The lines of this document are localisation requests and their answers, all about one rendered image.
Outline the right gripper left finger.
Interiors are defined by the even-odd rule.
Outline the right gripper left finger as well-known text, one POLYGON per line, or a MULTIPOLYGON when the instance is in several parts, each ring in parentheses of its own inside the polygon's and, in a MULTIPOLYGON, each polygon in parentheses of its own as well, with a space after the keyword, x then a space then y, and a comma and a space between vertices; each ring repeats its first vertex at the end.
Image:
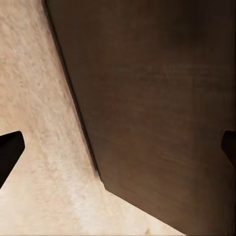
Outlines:
POLYGON ((0 136, 0 188, 4 185, 24 150, 25 142, 21 131, 0 136))

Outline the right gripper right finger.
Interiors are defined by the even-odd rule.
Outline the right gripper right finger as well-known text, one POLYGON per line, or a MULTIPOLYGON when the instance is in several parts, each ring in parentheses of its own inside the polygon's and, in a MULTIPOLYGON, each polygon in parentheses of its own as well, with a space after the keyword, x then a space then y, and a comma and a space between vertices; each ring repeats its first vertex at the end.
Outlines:
POLYGON ((236 169, 236 132, 225 131, 221 148, 236 169))

